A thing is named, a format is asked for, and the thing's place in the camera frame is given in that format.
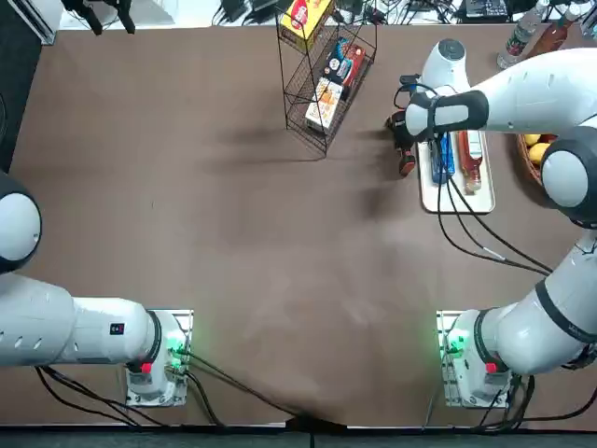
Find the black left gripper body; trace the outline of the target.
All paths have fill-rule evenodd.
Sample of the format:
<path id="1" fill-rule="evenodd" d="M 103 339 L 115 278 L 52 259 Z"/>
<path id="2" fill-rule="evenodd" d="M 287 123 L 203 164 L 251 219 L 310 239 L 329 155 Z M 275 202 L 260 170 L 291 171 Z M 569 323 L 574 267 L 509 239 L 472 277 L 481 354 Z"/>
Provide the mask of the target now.
<path id="1" fill-rule="evenodd" d="M 117 12 L 129 12 L 132 0 L 62 0 L 62 5 L 66 10 L 76 13 L 86 13 L 96 5 L 105 5 Z"/>

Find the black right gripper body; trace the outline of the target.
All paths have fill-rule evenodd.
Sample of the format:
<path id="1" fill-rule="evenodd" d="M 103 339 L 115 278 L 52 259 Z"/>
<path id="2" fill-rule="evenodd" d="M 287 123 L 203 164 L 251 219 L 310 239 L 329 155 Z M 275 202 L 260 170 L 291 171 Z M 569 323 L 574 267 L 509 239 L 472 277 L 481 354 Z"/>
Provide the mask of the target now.
<path id="1" fill-rule="evenodd" d="M 399 151 L 411 151 L 416 143 L 415 138 L 410 134 L 405 123 L 395 123 L 393 126 L 395 147 Z"/>

